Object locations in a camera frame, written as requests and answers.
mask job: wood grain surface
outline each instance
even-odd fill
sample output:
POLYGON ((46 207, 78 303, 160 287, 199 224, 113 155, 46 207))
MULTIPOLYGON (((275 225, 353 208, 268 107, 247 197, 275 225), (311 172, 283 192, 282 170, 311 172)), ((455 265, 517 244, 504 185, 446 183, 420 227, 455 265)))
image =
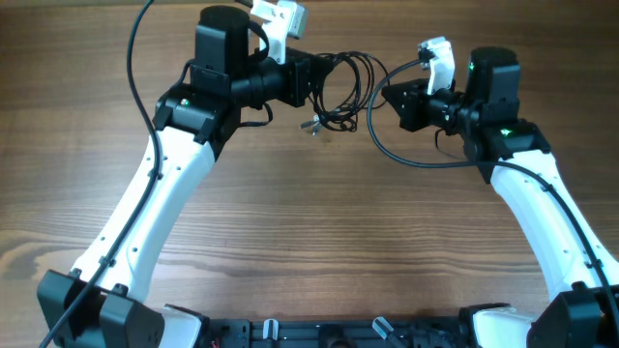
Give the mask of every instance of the wood grain surface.
MULTIPOLYGON (((520 115, 553 146, 564 181, 619 255, 619 6, 616 2, 307 3, 309 52, 371 52, 390 69, 417 43, 448 37, 465 81, 468 53, 504 45, 522 65, 520 115)), ((134 71, 149 110, 192 57, 200 5, 159 5, 138 32, 134 71)), ((138 7, 0 11, 0 346, 46 333, 35 297, 47 269, 69 270, 129 183, 147 134, 125 73, 138 7)), ((399 80, 424 75, 407 72, 399 80)), ((327 102, 351 86, 337 69, 327 102)), ((509 302, 540 312, 540 267, 512 213, 476 169, 404 167, 365 122, 312 137, 313 114, 273 103, 266 128, 238 130, 188 202, 155 270, 148 305, 209 316, 372 318, 455 313, 509 302)), ((263 119, 246 110, 244 118, 263 119)), ((375 115, 402 156, 447 161, 432 131, 375 115)), ((458 153, 456 137, 443 147, 458 153)))

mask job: wire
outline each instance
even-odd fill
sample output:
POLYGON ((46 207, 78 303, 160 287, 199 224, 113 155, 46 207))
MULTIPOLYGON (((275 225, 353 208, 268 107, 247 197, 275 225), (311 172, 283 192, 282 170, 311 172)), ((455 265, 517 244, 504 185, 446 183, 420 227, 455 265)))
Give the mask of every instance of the wire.
POLYGON ((404 159, 402 157, 395 155, 389 150, 387 150, 383 146, 383 144, 378 140, 378 138, 376 137, 376 133, 374 132, 374 127, 371 124, 372 106, 374 105, 374 102, 376 101, 376 97, 378 96, 378 93, 385 86, 385 84, 390 79, 392 79, 395 75, 407 69, 410 69, 416 65, 419 65, 420 63, 421 63, 420 60, 415 60, 415 61, 406 63, 400 66, 399 68, 396 68, 389 74, 387 74, 387 76, 385 76, 385 78, 383 78, 376 85, 376 89, 371 94, 371 97, 369 98, 369 102, 368 102, 368 130, 369 130, 369 135, 371 135, 371 139, 374 141, 374 144, 376 144, 378 149, 383 154, 387 155, 387 157, 404 165, 409 165, 409 166, 413 166, 417 168, 430 168, 430 169, 431 168, 436 168, 436 169, 463 168, 463 167, 471 167, 471 166, 502 166, 502 167, 512 168, 521 173, 524 173, 530 176, 531 178, 533 178, 538 183, 540 183, 540 185, 542 185, 544 190, 550 193, 550 195, 554 198, 554 200, 559 204, 559 206, 561 207, 561 209, 567 216, 568 220, 574 227, 576 235, 578 235, 578 238, 580 239, 580 242, 582 243, 582 246, 584 247, 587 256, 591 260, 591 267, 595 270, 596 275, 600 279, 600 284, 602 285, 603 292, 606 295, 606 299, 608 300, 608 305, 610 306, 610 314, 614 322, 615 334, 616 334, 616 337, 619 338, 619 309, 617 308, 617 303, 612 295, 610 285, 608 284, 608 279, 606 278, 604 271, 602 270, 602 261, 596 257, 596 254, 593 251, 591 244, 587 240, 587 237, 585 236, 584 231, 582 230, 582 227, 580 227, 578 220, 576 219, 574 213, 572 212, 568 204, 565 202, 563 197, 561 197, 559 192, 557 192, 556 189, 549 182, 547 182, 540 175, 534 173, 533 171, 523 166, 509 163, 509 162, 504 162, 504 161, 459 161, 459 162, 451 162, 451 163, 422 163, 422 162, 417 162, 417 161, 410 160, 410 159, 404 159))
POLYGON ((153 150, 155 152, 154 163, 153 163, 153 170, 150 173, 150 177, 149 177, 146 189, 142 193, 142 196, 140 197, 139 201, 137 202, 137 205, 135 206, 135 209, 133 209, 133 212, 132 212, 131 216, 129 217, 129 219, 125 223, 125 226, 123 227, 123 229, 121 230, 120 234, 118 235, 118 237, 114 241, 114 244, 109 249, 109 252, 105 256, 105 258, 102 259, 101 265, 95 271, 95 273, 90 278, 90 280, 88 280, 88 282, 86 283, 84 288, 79 292, 77 297, 75 297, 75 299, 71 302, 71 304, 69 305, 67 310, 65 310, 65 312, 60 317, 60 319, 58 319, 56 324, 54 324, 53 328, 51 328, 51 330, 49 331, 47 336, 41 342, 41 345, 39 346, 40 348, 45 348, 45 347, 47 347, 49 345, 49 343, 51 343, 51 341, 53 340, 54 336, 56 336, 58 334, 58 332, 63 327, 63 325, 65 325, 67 323, 67 321, 69 320, 71 315, 74 314, 74 312, 77 310, 77 308, 83 303, 83 301, 86 298, 86 296, 88 295, 88 293, 95 287, 97 281, 99 280, 99 278, 101 277, 101 275, 103 274, 105 269, 110 265, 110 263, 112 262, 112 260, 114 259, 115 255, 116 255, 116 252, 118 251, 118 248, 123 243, 125 237, 127 236, 129 231, 131 230, 131 228, 133 226, 133 223, 135 222, 135 220, 139 216, 140 212, 142 211, 142 208, 146 204, 146 201, 148 200, 148 197, 150 196, 151 192, 153 191, 153 187, 155 186, 155 183, 157 182, 157 179, 159 177, 160 164, 161 164, 161 156, 162 156, 161 148, 160 148, 160 141, 159 141, 159 138, 157 136, 157 133, 155 132, 155 129, 153 128, 153 125, 151 124, 150 118, 148 117, 148 113, 146 112, 146 109, 144 108, 144 104, 142 104, 142 101, 139 98, 139 95, 137 94, 137 90, 135 89, 135 82, 133 81, 133 67, 132 67, 133 42, 135 40, 135 34, 137 32, 137 27, 139 25, 140 20, 142 19, 142 17, 146 13, 146 10, 148 10, 148 8, 153 4, 153 2, 155 2, 155 0, 148 0, 146 2, 146 4, 144 4, 144 7, 140 11, 140 13, 137 16, 137 18, 135 19, 135 23, 133 25, 132 33, 131 33, 131 35, 129 37, 129 45, 128 45, 128 48, 127 48, 127 78, 129 80, 129 87, 132 90, 133 98, 135 99, 135 103, 137 103, 137 108, 139 109, 139 112, 142 115, 142 118, 144 119, 144 123, 146 124, 146 128, 148 129, 148 133, 150 134, 151 141, 153 143, 153 150))
MULTIPOLYGON (((334 67, 340 63, 346 63, 355 74, 355 84, 352 91, 342 103, 331 110, 328 110, 324 104, 324 81, 315 88, 313 98, 309 97, 309 101, 313 104, 314 112, 318 115, 320 124, 330 131, 356 131, 359 112, 367 109, 369 95, 374 88, 374 64, 378 65, 385 75, 388 74, 387 69, 373 55, 358 51, 320 53, 317 56, 333 61, 334 67), (361 62, 366 69, 368 81, 365 90, 358 62, 361 62)), ((384 104, 385 101, 376 106, 375 109, 382 107, 384 104)))
POLYGON ((443 154, 443 155, 447 156, 448 158, 451 158, 451 159, 454 159, 454 160, 462 160, 462 158, 460 158, 460 157, 458 157, 458 156, 455 156, 455 155, 452 155, 452 154, 448 153, 447 151, 444 151, 443 149, 441 149, 441 148, 438 146, 438 135, 439 135, 441 132, 443 132, 443 131, 445 131, 445 130, 444 130, 444 129, 440 129, 440 130, 437 130, 437 131, 434 133, 434 147, 436 148, 436 151, 438 151, 439 153, 441 153, 441 154, 443 154))

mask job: wooden table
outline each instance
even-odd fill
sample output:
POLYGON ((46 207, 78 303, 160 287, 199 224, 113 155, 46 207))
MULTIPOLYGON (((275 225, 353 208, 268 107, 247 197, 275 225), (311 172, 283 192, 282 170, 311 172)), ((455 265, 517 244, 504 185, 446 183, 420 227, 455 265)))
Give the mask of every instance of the wooden table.
MULTIPOLYGON (((504 45, 522 65, 520 115, 553 145, 563 179, 619 254, 619 6, 578 1, 311 2, 309 52, 358 49, 393 69, 417 43, 449 38, 459 86, 468 53, 504 45)), ((125 50, 138 7, 0 12, 0 346, 46 332, 35 297, 47 269, 69 270, 125 190, 147 135, 129 93, 125 50)), ((192 57, 200 5, 146 15, 134 56, 152 111, 192 57)), ((400 80, 423 76, 408 72, 400 80)), ((338 69, 329 104, 351 85, 338 69)), ((309 106, 273 103, 276 121, 242 129, 187 203, 155 270, 148 305, 209 316, 372 318, 455 313, 510 302, 540 312, 540 267, 510 210, 477 169, 404 167, 356 133, 299 130, 309 106)), ((244 118, 261 119, 246 110, 244 118)), ((375 115, 402 156, 449 160, 432 130, 375 115)), ((456 137, 441 140, 453 153, 456 137)))

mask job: metal clip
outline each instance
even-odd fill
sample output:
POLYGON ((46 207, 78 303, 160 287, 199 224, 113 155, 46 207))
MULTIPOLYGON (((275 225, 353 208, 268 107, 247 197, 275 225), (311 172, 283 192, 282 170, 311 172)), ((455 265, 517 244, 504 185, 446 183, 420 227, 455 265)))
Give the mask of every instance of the metal clip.
POLYGON ((301 124, 300 129, 306 129, 308 127, 313 127, 319 123, 320 123, 320 118, 318 118, 318 115, 313 115, 313 118, 311 119, 311 121, 307 121, 301 124))

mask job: black cable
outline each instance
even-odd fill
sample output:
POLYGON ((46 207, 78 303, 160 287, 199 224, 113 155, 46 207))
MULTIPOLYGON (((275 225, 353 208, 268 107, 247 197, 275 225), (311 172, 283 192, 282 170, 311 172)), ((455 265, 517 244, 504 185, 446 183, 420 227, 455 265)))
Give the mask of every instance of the black cable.
POLYGON ((54 336, 56 336, 58 334, 58 331, 60 331, 62 326, 67 323, 67 321, 69 320, 71 315, 82 304, 82 302, 84 301, 84 299, 86 298, 88 293, 95 287, 97 281, 99 280, 99 278, 101 277, 101 275, 103 274, 105 269, 110 265, 110 263, 112 262, 112 260, 114 259, 115 255, 116 255, 116 252, 118 251, 118 248, 123 243, 125 237, 127 236, 129 231, 131 230, 131 228, 133 226, 133 223, 135 222, 135 220, 139 216, 140 212, 142 211, 142 208, 144 207, 144 204, 146 204, 146 201, 148 200, 148 197, 150 196, 150 194, 151 194, 151 192, 153 190, 153 187, 155 186, 155 183, 157 182, 157 179, 159 177, 160 164, 161 164, 161 156, 162 156, 161 155, 160 142, 159 142, 159 138, 157 137, 157 133, 155 132, 155 129, 153 128, 153 125, 151 124, 151 120, 148 117, 148 113, 146 113, 146 109, 144 108, 144 105, 142 104, 142 101, 140 100, 139 95, 137 94, 137 90, 135 89, 135 82, 133 81, 133 68, 132 68, 133 42, 135 40, 135 33, 137 32, 137 27, 139 25, 140 20, 142 19, 142 17, 146 13, 146 10, 148 10, 148 8, 153 4, 154 1, 155 0, 148 0, 146 2, 146 4, 144 4, 144 7, 140 11, 140 13, 137 16, 137 18, 135 19, 135 24, 133 25, 132 33, 131 33, 131 35, 129 37, 129 45, 128 45, 128 48, 127 48, 127 78, 129 80, 129 87, 132 90, 133 98, 135 99, 135 103, 137 103, 137 108, 139 109, 139 112, 142 115, 142 118, 144 119, 144 123, 146 124, 146 128, 148 129, 148 133, 150 134, 151 141, 153 142, 153 149, 154 149, 154 152, 155 152, 154 162, 153 162, 153 170, 150 173, 150 178, 148 180, 148 184, 146 186, 146 189, 142 193, 142 196, 140 197, 139 201, 137 202, 137 205, 135 206, 135 209, 133 210, 131 216, 127 220, 127 223, 125 223, 125 226, 123 227, 123 229, 121 230, 120 234, 118 235, 118 237, 114 241, 114 244, 109 249, 109 252, 105 256, 105 258, 102 259, 101 265, 95 271, 95 273, 90 278, 90 280, 88 280, 88 282, 86 283, 84 288, 79 292, 77 297, 75 297, 75 299, 69 305, 67 310, 65 310, 65 312, 62 314, 60 319, 58 319, 56 324, 54 324, 53 328, 51 328, 51 330, 49 331, 47 336, 41 342, 41 345, 39 346, 40 348, 45 348, 45 347, 47 347, 47 345, 49 345, 49 343, 51 343, 51 341, 53 340, 54 336))
POLYGON ((447 151, 444 151, 443 149, 441 149, 441 148, 438 146, 438 135, 439 135, 441 132, 443 132, 443 131, 445 131, 445 130, 444 130, 444 129, 440 129, 440 130, 437 130, 437 131, 434 133, 434 147, 436 148, 436 151, 438 151, 439 153, 441 153, 441 154, 443 154, 443 155, 447 156, 448 158, 451 158, 451 159, 454 159, 454 160, 462 160, 462 158, 459 158, 458 156, 452 155, 452 154, 448 153, 447 151))
POLYGON ((580 227, 578 220, 574 216, 574 213, 572 212, 568 204, 565 202, 565 200, 563 200, 563 197, 561 197, 561 195, 556 191, 556 189, 554 189, 553 185, 547 182, 540 175, 534 173, 533 171, 525 167, 522 167, 517 164, 509 163, 509 162, 504 162, 504 161, 460 161, 460 162, 451 162, 451 163, 422 163, 422 162, 417 162, 417 161, 410 160, 410 159, 404 159, 404 158, 401 158, 393 154, 389 150, 387 150, 383 146, 383 144, 381 144, 381 142, 378 140, 378 138, 376 137, 376 133, 374 132, 374 128, 371 124, 372 106, 374 105, 374 102, 376 100, 376 97, 378 96, 378 93, 382 90, 385 84, 390 79, 392 79, 395 75, 409 68, 412 68, 416 65, 419 65, 420 63, 421 63, 420 60, 415 60, 415 61, 406 63, 403 66, 390 72, 387 76, 385 76, 385 78, 383 78, 376 85, 376 89, 371 94, 371 97, 368 102, 368 130, 369 130, 369 135, 371 135, 371 139, 374 141, 374 144, 376 144, 378 149, 383 154, 387 155, 387 157, 389 157, 390 159, 395 160, 398 163, 417 167, 417 168, 437 168, 438 169, 438 168, 462 168, 462 167, 471 167, 471 166, 502 166, 502 167, 515 169, 535 179, 538 183, 540 183, 540 185, 542 185, 544 190, 550 193, 550 195, 555 199, 555 201, 559 204, 559 206, 561 207, 561 209, 567 216, 568 220, 574 227, 574 230, 576 234, 578 235, 578 238, 580 239, 582 246, 585 249, 587 257, 589 257, 589 260, 591 261, 591 267, 595 270, 596 275, 600 279, 600 283, 602 284, 602 289, 604 291, 604 294, 606 295, 606 299, 608 300, 608 305, 610 306, 610 314, 614 322, 615 334, 616 334, 616 337, 619 338, 619 309, 617 308, 617 303, 612 295, 612 290, 610 289, 610 285, 608 284, 608 279, 606 279, 604 271, 602 270, 602 261, 596 257, 596 254, 593 251, 591 244, 587 240, 587 237, 585 236, 584 231, 582 230, 582 227, 580 227))
POLYGON ((190 59, 189 61, 187 61, 187 63, 185 63, 185 67, 183 67, 183 72, 181 72, 181 77, 178 79, 178 81, 176 81, 176 83, 172 85, 172 88, 178 87, 183 84, 183 82, 185 81, 185 76, 187 76, 187 71, 190 69, 190 66, 192 64, 193 64, 193 59, 190 59))
MULTIPOLYGON (((333 61, 334 66, 340 63, 346 63, 355 74, 355 84, 352 91, 338 106, 327 109, 324 104, 324 81, 321 82, 313 91, 313 98, 309 97, 309 101, 313 104, 314 112, 318 115, 320 124, 330 131, 356 131, 359 121, 359 112, 367 109, 369 95, 371 94, 375 83, 374 64, 388 74, 387 69, 380 60, 371 54, 349 51, 341 53, 320 53, 317 56, 333 61), (367 83, 364 90, 359 63, 366 70, 367 83)), ((385 101, 376 108, 380 108, 385 104, 385 101)))

